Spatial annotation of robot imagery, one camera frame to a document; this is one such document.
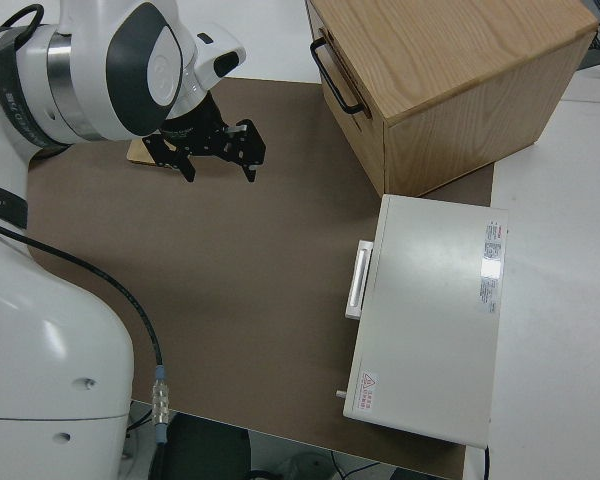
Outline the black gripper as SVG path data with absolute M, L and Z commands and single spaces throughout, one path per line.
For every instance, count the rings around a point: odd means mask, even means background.
M 212 97 L 205 97 L 190 112 L 166 120 L 158 133 L 143 137 L 142 142 L 157 166 L 178 170 L 189 183 L 196 174 L 190 158 L 200 156 L 239 165 L 253 183 L 266 151 L 254 123 L 243 119 L 235 126 L 226 124 Z

